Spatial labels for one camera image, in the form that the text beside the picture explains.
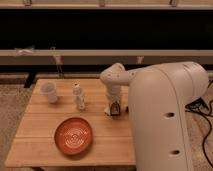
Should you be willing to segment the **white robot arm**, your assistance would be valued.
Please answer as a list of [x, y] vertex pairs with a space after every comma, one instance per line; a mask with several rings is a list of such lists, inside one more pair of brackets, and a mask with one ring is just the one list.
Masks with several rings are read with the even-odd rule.
[[185, 106], [205, 94], [206, 70], [195, 62], [127, 70], [116, 63], [102, 71], [110, 100], [127, 86], [137, 171], [194, 171]]

